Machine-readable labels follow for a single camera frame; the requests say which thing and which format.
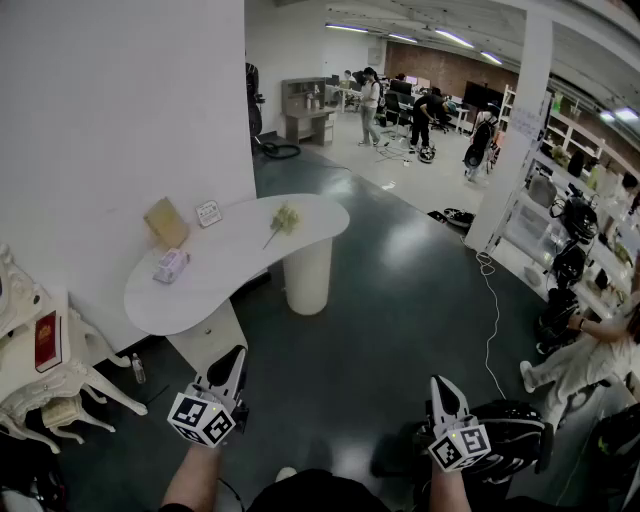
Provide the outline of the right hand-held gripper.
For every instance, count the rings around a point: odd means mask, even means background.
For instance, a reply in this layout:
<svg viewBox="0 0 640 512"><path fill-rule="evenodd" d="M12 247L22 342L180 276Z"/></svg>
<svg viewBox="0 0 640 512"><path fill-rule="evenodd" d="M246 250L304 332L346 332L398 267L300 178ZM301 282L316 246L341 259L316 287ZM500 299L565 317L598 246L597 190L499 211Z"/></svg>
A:
<svg viewBox="0 0 640 512"><path fill-rule="evenodd" d="M430 387L431 414L418 428L414 441L420 453L429 455L443 472L462 471L489 454L488 434L451 381L432 376Z"/></svg>

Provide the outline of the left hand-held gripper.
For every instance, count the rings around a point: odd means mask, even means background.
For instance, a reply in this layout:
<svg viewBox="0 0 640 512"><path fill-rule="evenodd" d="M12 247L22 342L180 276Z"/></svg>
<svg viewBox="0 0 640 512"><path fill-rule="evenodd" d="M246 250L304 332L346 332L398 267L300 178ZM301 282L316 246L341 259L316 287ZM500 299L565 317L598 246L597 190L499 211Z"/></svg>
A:
<svg viewBox="0 0 640 512"><path fill-rule="evenodd" d="M244 388L246 353L244 346L234 346L176 395L167 422L182 438L216 448L232 432L244 432L249 409L241 398L234 398Z"/></svg>

